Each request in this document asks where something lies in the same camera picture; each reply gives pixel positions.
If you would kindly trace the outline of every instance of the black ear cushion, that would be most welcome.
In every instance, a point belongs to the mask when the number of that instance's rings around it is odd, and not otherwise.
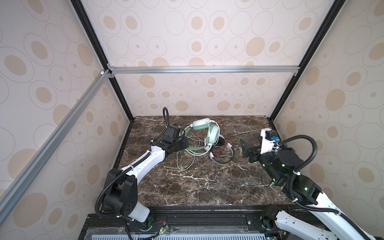
[[[217,144],[215,144],[214,146],[224,146],[224,144],[225,144],[225,139],[219,135]]]

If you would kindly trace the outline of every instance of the brown marble tabletop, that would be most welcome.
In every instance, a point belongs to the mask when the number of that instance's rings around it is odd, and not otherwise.
[[[139,201],[146,206],[167,205],[265,205],[290,204],[281,187],[265,186],[271,179],[260,164],[242,158],[240,138],[258,144],[260,130],[270,127],[263,116],[208,116],[217,120],[225,137],[233,141],[235,157],[232,162],[220,166],[209,159],[208,154],[196,157],[191,167],[182,171],[176,165],[176,153],[155,166],[139,183]],[[194,120],[206,116],[170,116],[170,124],[182,128]],[[147,144],[165,127],[162,116],[136,117],[119,167],[130,164],[147,150]],[[204,136],[204,130],[197,131]],[[179,167],[188,167],[194,157],[185,151],[178,155]]]

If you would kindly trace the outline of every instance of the headphones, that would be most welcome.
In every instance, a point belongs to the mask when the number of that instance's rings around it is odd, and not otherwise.
[[[190,151],[196,151],[204,148],[208,148],[207,152],[212,148],[213,145],[217,144],[219,141],[220,135],[220,127],[217,122],[204,118],[200,120],[194,121],[191,125],[187,126],[185,130],[185,136],[189,133],[189,131],[193,128],[193,130],[203,130],[208,128],[207,136],[204,139],[204,146],[201,147],[188,147],[187,149]]]

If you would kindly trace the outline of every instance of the patterned wall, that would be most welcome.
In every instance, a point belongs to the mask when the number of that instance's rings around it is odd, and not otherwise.
[[[292,73],[118,74],[136,116],[270,116]]]
[[[367,232],[384,237],[384,1],[349,2],[275,124],[319,154],[304,173]],[[292,143],[302,158],[311,147]]]
[[[0,239],[77,240],[127,127],[107,82],[3,223]]]
[[[99,73],[67,1],[0,2],[0,195]]]
[[[332,0],[83,0],[115,66],[294,65]]]

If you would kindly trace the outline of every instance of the horizontal metal rail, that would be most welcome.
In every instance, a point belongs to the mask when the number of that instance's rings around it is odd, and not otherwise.
[[[30,164],[24,169],[19,177],[10,185],[9,190],[0,201],[0,226],[12,212],[13,208],[23,197],[33,180],[37,177],[41,169],[48,162],[61,141],[71,130],[73,125],[79,119],[85,108],[91,102],[101,85],[111,76],[109,70],[104,70],[93,81],[88,90],[83,94],[75,106],[70,110],[66,118],[57,126],[45,144],[39,149]]]
[[[132,73],[297,73],[299,66],[202,66],[202,67],[111,67],[112,74]]]

